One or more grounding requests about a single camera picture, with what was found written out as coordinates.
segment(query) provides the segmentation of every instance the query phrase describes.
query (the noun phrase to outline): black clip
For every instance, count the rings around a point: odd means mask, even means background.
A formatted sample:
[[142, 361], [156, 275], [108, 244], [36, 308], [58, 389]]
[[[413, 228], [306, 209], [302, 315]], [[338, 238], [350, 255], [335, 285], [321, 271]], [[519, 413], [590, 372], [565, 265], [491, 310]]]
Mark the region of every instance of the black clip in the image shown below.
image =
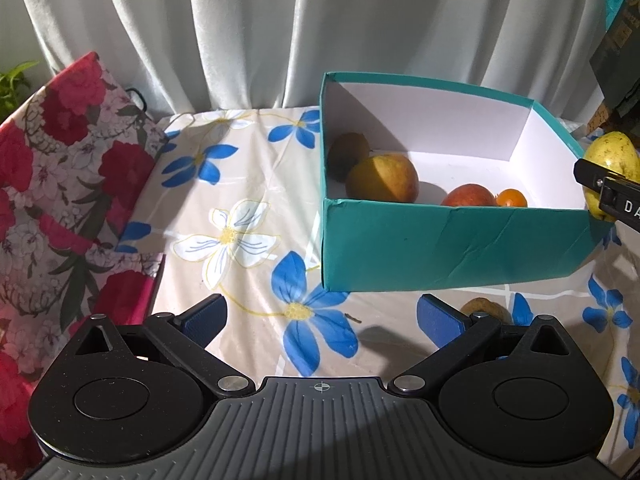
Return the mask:
[[578, 184], [600, 194], [600, 209], [640, 231], [640, 186], [636, 182], [583, 158], [574, 165], [574, 177]]

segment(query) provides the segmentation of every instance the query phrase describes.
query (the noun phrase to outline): teal box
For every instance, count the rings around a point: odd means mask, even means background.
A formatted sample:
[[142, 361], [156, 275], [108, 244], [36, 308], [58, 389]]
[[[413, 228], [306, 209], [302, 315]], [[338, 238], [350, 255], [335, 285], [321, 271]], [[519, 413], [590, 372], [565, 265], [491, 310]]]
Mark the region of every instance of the teal box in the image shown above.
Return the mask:
[[[414, 204], [347, 199], [321, 164], [322, 283], [333, 291], [433, 290], [559, 278], [611, 224], [586, 211], [573, 166], [582, 149], [538, 102], [414, 76], [327, 73], [321, 146], [363, 133], [420, 178]], [[515, 188], [528, 208], [439, 205], [457, 186]]]

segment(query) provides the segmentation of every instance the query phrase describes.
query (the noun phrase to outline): tangerine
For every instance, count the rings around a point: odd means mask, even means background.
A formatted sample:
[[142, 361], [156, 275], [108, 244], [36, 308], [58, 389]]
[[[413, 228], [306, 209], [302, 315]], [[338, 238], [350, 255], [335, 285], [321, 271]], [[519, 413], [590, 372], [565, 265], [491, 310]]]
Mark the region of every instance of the tangerine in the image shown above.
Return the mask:
[[527, 206], [527, 199], [517, 189], [505, 189], [495, 198], [495, 201], [502, 207]]

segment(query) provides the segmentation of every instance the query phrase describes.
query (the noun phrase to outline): round black disc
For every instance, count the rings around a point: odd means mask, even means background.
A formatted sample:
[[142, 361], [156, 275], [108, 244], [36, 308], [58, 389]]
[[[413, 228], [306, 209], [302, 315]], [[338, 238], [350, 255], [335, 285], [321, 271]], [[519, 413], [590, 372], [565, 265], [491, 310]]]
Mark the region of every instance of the round black disc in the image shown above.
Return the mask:
[[105, 355], [71, 358], [58, 365], [51, 387], [46, 376], [40, 382], [29, 418], [43, 447], [82, 462], [124, 464], [176, 446], [202, 421], [202, 392], [186, 373]]
[[144, 408], [148, 400], [146, 386], [125, 377], [98, 379], [85, 384], [74, 398], [80, 413], [97, 420], [131, 416]]
[[438, 397], [449, 427], [472, 448], [509, 462], [564, 462], [600, 449], [612, 403], [593, 369], [572, 367], [565, 356], [529, 356], [453, 375]]

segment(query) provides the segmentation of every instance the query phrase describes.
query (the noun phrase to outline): red flower print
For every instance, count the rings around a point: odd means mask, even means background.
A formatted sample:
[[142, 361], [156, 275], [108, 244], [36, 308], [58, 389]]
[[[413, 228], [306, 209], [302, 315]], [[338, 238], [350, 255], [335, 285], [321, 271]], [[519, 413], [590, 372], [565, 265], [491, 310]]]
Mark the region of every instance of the red flower print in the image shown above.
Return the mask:
[[71, 249], [76, 254], [85, 254], [92, 245], [91, 240], [82, 238], [63, 227], [51, 215], [44, 214], [38, 220], [40, 230], [47, 235], [49, 244], [55, 249]]
[[76, 116], [86, 114], [88, 106], [104, 101], [106, 88], [98, 55], [91, 52], [60, 72], [49, 88], [58, 93], [60, 104]]
[[10, 207], [9, 195], [4, 189], [0, 189], [0, 241], [6, 238], [9, 227], [14, 225], [15, 215]]
[[[100, 290], [92, 314], [106, 314], [116, 325], [137, 325], [145, 319], [154, 280], [136, 270], [112, 274]], [[69, 327], [75, 334], [86, 318]]]
[[0, 181], [16, 191], [27, 191], [32, 165], [33, 152], [24, 141], [24, 132], [13, 121], [0, 126]]
[[104, 177], [102, 190], [133, 210], [154, 168], [154, 160], [140, 145], [116, 140], [102, 156], [98, 174]]
[[122, 234], [132, 212], [130, 209], [123, 208], [120, 200], [116, 197], [111, 201], [111, 208], [107, 211], [107, 222], [113, 225], [119, 234]]
[[18, 365], [0, 352], [0, 439], [17, 444], [30, 434], [27, 406], [33, 387], [18, 373]]
[[47, 135], [71, 146], [87, 136], [89, 121], [84, 115], [75, 115], [71, 110], [63, 107], [59, 95], [51, 88], [42, 102], [43, 129]]

